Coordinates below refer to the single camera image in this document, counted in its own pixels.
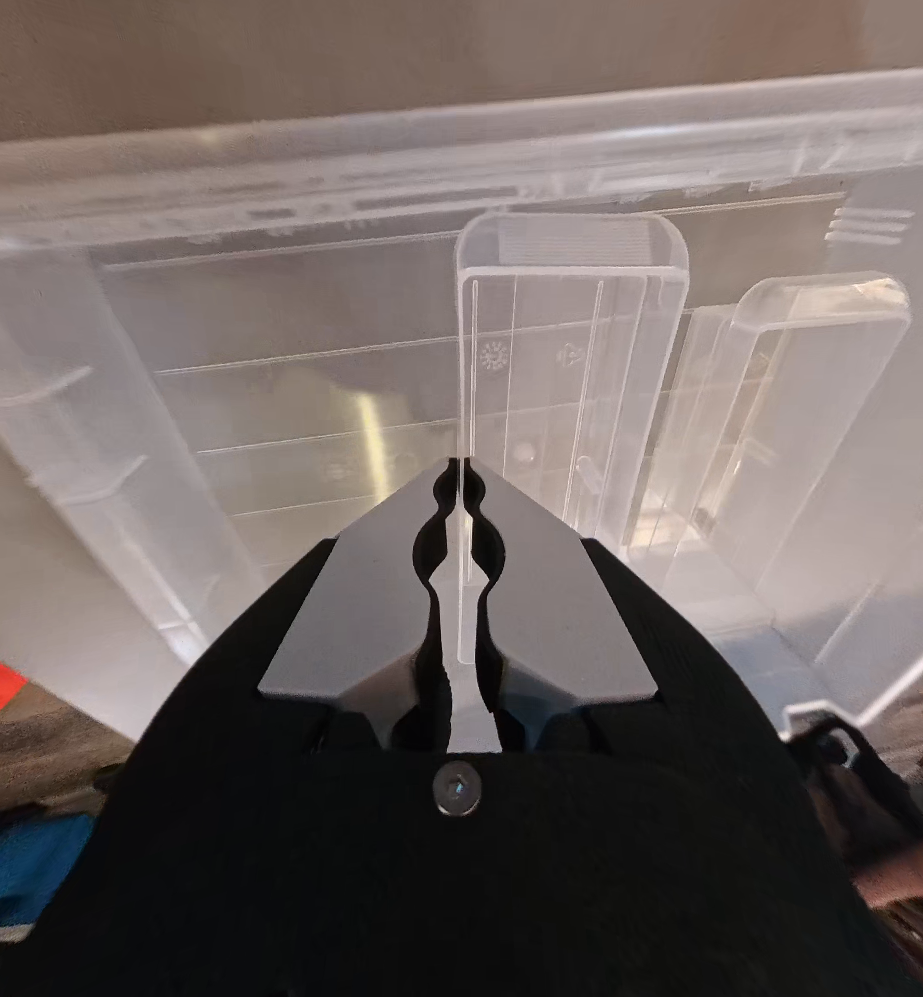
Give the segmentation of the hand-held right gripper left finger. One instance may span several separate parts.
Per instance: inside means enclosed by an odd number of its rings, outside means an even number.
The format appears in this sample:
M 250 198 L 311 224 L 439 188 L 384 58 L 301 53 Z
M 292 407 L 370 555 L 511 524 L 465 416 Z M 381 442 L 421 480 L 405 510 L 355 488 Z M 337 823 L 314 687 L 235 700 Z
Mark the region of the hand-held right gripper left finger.
M 456 499 L 447 457 L 342 530 L 259 693 L 363 715 L 385 749 L 445 750 L 452 698 L 431 577 Z

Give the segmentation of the large clear storage bin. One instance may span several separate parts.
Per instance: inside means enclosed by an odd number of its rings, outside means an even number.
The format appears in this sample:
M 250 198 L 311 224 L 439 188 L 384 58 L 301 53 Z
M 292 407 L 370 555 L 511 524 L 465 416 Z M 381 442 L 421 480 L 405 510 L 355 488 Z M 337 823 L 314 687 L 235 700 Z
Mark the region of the large clear storage bin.
M 621 555 L 783 734 L 923 677 L 923 69 L 0 144 L 0 658 L 136 739 L 292 563 L 461 455 L 455 250 L 490 213 L 659 214 L 690 286 Z M 911 325 L 750 587 L 630 561 L 695 309 L 875 271 Z

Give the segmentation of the blue box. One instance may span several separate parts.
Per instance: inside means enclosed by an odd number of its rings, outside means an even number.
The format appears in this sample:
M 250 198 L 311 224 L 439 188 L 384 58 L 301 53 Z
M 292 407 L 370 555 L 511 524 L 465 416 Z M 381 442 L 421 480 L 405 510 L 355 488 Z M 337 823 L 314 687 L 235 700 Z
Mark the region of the blue box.
M 73 814 L 39 818 L 0 831 L 0 929 L 33 924 L 89 840 L 96 820 Z

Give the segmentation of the transparent plastic drawer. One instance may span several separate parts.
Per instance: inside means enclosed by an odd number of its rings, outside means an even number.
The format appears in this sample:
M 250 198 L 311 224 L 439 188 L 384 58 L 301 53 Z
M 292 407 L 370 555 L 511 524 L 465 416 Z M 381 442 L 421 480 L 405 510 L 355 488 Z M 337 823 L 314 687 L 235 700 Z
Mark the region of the transparent plastic drawer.
M 875 272 L 767 278 L 695 309 L 628 551 L 652 584 L 692 549 L 758 584 L 912 320 Z
M 455 250 L 460 379 L 459 648 L 484 576 L 469 558 L 465 460 L 589 545 L 621 555 L 690 286 L 659 214 L 490 213 Z

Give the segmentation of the black strapped object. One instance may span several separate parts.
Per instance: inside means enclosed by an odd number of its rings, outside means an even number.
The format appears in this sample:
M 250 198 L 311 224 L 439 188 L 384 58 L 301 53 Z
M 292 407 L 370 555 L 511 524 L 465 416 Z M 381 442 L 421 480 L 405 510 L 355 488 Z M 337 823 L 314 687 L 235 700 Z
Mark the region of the black strapped object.
M 923 777 L 907 783 L 836 717 L 787 748 L 857 891 L 875 910 L 915 918 L 923 932 Z

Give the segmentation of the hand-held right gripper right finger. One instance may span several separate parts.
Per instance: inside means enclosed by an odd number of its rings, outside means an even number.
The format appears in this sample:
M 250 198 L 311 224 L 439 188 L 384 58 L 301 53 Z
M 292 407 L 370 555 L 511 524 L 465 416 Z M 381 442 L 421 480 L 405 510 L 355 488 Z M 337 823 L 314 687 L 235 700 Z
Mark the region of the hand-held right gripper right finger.
M 496 471 L 465 460 L 478 688 L 502 745 L 555 717 L 647 702 L 658 685 L 583 538 Z

